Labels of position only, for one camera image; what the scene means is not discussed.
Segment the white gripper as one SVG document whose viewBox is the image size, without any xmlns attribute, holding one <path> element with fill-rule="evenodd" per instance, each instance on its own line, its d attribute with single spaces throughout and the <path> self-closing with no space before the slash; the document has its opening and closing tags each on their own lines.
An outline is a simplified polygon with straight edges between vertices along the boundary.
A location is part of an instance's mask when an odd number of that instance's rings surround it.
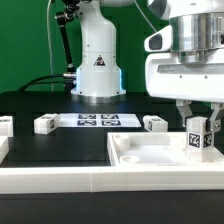
<svg viewBox="0 0 224 224">
<path fill-rule="evenodd" d="M 147 92 L 152 97 L 178 99 L 176 107 L 183 127 L 192 116 L 190 100 L 215 102 L 206 130 L 218 132 L 224 117 L 224 48 L 211 50 L 206 63 L 180 63 L 178 54 L 170 52 L 172 31 L 168 25 L 144 41 L 149 52 L 145 61 Z"/>
</svg>

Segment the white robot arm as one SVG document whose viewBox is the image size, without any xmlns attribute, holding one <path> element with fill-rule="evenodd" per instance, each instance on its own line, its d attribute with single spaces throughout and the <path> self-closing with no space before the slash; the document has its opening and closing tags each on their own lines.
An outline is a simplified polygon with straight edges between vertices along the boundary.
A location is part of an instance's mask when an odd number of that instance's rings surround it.
<svg viewBox="0 0 224 224">
<path fill-rule="evenodd" d="M 109 102 L 126 90 L 176 101 L 184 123 L 193 101 L 209 102 L 212 132 L 224 117 L 224 0 L 140 0 L 150 10 L 144 22 L 127 10 L 116 23 L 101 7 L 135 0 L 82 2 L 82 63 L 72 95 L 87 102 Z"/>
</svg>

